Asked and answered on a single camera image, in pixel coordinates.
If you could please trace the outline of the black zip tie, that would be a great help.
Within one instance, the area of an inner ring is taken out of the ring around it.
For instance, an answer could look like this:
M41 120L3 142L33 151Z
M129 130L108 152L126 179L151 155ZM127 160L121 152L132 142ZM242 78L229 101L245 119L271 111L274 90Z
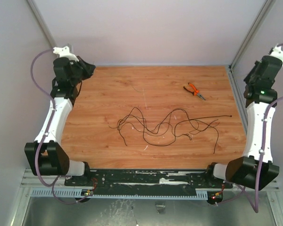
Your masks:
M232 115L206 116L206 117L192 118L192 119L190 119L190 121L201 120L201 119L210 119L210 118L220 118L220 117L232 117Z

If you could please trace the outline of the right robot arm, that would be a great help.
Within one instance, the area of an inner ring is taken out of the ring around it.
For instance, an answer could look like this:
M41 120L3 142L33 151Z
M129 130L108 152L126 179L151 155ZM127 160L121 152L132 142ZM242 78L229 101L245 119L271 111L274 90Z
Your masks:
M270 147L277 100L272 86L282 66L280 57L263 56L244 79L248 128L243 154L228 164L210 164L204 176L207 186L216 187L226 180L260 191L278 176L279 167L273 164Z

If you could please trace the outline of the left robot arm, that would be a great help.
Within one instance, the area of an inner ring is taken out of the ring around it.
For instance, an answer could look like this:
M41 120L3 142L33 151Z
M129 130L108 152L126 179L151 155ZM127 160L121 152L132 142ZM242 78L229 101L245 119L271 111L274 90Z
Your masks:
M82 186L91 182L92 174L85 170L86 163L71 160L61 147L61 139L82 82L93 75L95 68L74 54L60 54L54 60L55 78L49 93L48 114L35 140L25 145L25 155L34 175L75 176Z

